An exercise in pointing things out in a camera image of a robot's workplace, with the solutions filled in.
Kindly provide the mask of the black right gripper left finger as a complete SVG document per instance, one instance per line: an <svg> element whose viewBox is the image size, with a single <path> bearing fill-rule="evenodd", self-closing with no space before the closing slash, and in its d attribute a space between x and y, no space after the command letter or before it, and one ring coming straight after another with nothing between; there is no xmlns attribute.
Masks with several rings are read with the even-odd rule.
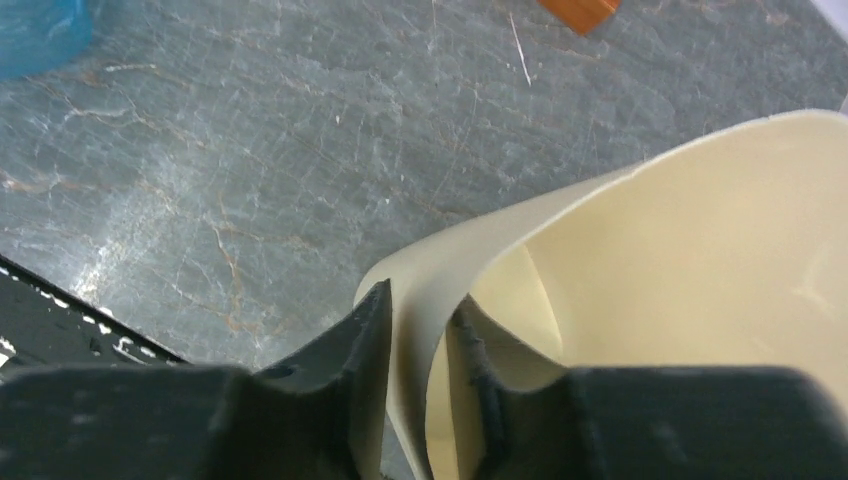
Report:
<svg viewBox="0 0 848 480"><path fill-rule="evenodd" d="M392 295L257 372L66 365L1 380L5 479L376 479Z"/></svg>

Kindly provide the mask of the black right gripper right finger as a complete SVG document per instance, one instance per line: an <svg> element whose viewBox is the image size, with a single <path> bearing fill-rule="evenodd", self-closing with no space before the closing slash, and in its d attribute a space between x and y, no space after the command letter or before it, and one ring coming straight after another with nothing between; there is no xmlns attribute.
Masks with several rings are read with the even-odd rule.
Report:
<svg viewBox="0 0 848 480"><path fill-rule="evenodd" d="M451 377L478 479L843 479L847 421L809 375L773 366L564 367L464 299Z"/></svg>

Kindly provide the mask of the beige plastic trash bin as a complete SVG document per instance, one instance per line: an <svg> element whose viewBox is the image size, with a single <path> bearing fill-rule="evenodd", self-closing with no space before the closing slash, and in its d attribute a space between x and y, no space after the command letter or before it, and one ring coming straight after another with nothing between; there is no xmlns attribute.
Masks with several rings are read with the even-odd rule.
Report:
<svg viewBox="0 0 848 480"><path fill-rule="evenodd" d="M717 131L486 214L387 256L387 413L417 479L482 455L450 317L474 300L507 332L520 387L555 368L780 365L847 402L847 118L799 110Z"/></svg>

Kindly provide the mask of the blue plastic trash bag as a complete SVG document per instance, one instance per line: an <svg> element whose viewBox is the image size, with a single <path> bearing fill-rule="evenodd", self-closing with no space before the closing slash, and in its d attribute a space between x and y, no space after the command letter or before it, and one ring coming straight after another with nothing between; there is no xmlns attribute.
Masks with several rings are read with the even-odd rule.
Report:
<svg viewBox="0 0 848 480"><path fill-rule="evenodd" d="M84 0L3 0L1 78L14 79L59 68L92 38Z"/></svg>

